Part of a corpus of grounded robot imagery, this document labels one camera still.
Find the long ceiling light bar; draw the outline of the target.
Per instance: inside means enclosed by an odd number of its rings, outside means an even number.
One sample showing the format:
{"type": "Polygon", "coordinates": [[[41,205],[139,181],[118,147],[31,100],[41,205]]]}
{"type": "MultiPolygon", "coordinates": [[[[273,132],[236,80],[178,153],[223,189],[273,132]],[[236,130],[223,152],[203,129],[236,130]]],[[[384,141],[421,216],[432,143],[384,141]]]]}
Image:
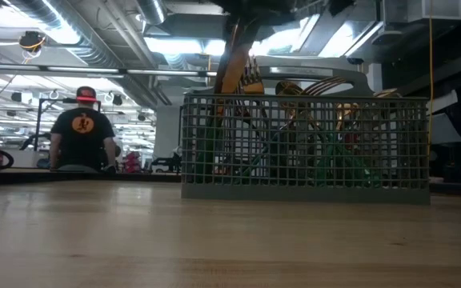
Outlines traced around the long ceiling light bar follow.
{"type": "Polygon", "coordinates": [[[80,77],[122,78],[124,75],[181,76],[214,78],[216,72],[206,70],[158,70],[158,69],[124,69],[96,68],[75,66],[41,66],[21,64],[1,64],[0,74],[17,73],[23,75],[61,75],[78,74],[80,77]]]}

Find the black round ceiling fixture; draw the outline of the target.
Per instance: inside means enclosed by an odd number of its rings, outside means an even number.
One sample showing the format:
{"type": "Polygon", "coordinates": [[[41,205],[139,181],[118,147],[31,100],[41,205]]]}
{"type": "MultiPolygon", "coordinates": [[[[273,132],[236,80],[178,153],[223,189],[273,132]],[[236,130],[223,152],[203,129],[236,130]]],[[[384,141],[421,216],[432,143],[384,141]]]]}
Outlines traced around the black round ceiling fixture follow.
{"type": "Polygon", "coordinates": [[[46,36],[37,31],[26,31],[18,40],[19,46],[29,53],[38,53],[45,42],[46,36]]]}

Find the white column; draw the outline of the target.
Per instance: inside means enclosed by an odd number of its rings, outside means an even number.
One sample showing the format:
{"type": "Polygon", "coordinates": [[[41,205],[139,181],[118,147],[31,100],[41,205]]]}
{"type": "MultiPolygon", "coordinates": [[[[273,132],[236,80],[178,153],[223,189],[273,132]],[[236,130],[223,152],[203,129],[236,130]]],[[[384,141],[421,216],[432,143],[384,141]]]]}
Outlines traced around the white column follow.
{"type": "Polygon", "coordinates": [[[181,106],[160,106],[156,110],[155,158],[169,158],[178,147],[181,106]]]}

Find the black metal table frame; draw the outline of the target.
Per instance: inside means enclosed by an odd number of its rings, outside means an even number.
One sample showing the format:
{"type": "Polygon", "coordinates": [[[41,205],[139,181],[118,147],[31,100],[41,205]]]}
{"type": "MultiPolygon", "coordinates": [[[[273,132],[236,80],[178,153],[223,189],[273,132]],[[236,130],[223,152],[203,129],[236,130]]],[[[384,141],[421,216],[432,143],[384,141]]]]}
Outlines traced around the black metal table frame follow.
{"type": "MultiPolygon", "coordinates": [[[[180,183],[181,177],[168,174],[84,174],[49,172],[48,170],[24,170],[23,172],[4,170],[0,172],[0,185],[84,180],[180,183]]],[[[461,196],[461,183],[431,183],[430,192],[461,196]]]]}

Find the grey plastic cutlery basket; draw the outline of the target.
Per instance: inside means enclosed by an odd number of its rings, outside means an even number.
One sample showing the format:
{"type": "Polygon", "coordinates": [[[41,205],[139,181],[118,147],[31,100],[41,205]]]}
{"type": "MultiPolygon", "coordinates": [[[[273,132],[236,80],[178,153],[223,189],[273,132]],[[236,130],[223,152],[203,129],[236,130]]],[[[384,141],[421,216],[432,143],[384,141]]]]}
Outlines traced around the grey plastic cutlery basket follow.
{"type": "Polygon", "coordinates": [[[225,96],[212,182],[194,182],[209,111],[206,93],[212,91],[185,96],[180,119],[184,198],[429,203],[423,98],[375,98],[360,70],[258,65],[264,94],[243,94],[238,83],[225,96]],[[318,96],[275,94],[280,81],[304,90],[333,76],[347,82],[318,96]],[[339,103],[359,108],[338,120],[339,103]]]}

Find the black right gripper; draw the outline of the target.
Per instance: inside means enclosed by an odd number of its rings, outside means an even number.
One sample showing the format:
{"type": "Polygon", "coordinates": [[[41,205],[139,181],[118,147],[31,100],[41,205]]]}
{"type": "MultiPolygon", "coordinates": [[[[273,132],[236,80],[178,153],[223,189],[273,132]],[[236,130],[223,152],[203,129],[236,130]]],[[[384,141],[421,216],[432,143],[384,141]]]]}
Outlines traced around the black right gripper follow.
{"type": "Polygon", "coordinates": [[[228,14],[228,26],[257,22],[278,26],[296,19],[295,0],[210,0],[228,14]]]}

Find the white panel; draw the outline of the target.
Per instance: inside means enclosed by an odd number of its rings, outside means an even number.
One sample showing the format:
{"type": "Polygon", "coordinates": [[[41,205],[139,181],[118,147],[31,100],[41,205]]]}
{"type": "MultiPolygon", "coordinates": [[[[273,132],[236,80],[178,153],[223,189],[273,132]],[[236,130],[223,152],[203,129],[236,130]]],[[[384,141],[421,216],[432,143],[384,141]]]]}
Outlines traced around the white panel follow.
{"type": "Polygon", "coordinates": [[[431,143],[433,145],[450,145],[461,142],[461,136],[444,112],[445,108],[456,104],[458,95],[455,90],[433,101],[431,108],[431,143]]]}

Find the person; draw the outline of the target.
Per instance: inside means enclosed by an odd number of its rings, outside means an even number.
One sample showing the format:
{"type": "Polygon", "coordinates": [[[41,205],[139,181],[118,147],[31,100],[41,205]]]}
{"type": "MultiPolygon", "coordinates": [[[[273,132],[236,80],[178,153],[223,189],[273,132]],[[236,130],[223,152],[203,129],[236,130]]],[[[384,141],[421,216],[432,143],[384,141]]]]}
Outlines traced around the person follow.
{"type": "Polygon", "coordinates": [[[78,105],[62,112],[50,131],[50,169],[114,174],[116,144],[106,115],[97,111],[96,91],[81,86],[78,105]]]}

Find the white ceiling unit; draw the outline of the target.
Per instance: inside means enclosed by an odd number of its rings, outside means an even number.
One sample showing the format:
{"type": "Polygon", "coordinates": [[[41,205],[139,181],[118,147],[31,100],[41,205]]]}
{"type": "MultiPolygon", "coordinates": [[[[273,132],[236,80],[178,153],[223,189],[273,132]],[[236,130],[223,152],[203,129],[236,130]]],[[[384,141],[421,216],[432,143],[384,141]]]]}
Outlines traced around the white ceiling unit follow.
{"type": "Polygon", "coordinates": [[[383,18],[386,22],[461,21],[461,0],[383,0],[383,18]]]}

